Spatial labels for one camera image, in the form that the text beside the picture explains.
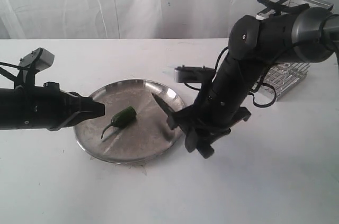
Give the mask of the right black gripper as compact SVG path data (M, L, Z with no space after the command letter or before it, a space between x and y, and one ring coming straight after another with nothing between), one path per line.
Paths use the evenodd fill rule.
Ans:
M200 83L193 104L174 113L177 127L186 135L186 150L191 153L197 148L203 158L214 154L211 145L234 124L249 118L249 110L241 104L263 74L265 63L225 57L215 70L212 80Z

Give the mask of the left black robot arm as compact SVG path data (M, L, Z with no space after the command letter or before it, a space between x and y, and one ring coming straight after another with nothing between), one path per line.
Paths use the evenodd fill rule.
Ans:
M1 89L1 129L58 131L105 115L105 105L76 92L64 92L59 84Z

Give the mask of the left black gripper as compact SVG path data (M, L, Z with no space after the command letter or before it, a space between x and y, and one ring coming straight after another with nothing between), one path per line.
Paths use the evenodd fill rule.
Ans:
M56 82L35 87L32 95L31 127L57 131L105 115L105 105L76 92L65 92Z

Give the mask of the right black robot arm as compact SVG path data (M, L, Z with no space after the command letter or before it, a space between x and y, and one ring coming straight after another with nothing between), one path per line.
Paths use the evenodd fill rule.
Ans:
M185 133L187 151L209 158L212 144L246 121L242 103L253 95L269 69L285 62L318 63L338 54L338 15L321 7L264 20L243 16L233 26L226 56L217 69L177 67L176 81L199 83L193 104L174 115Z

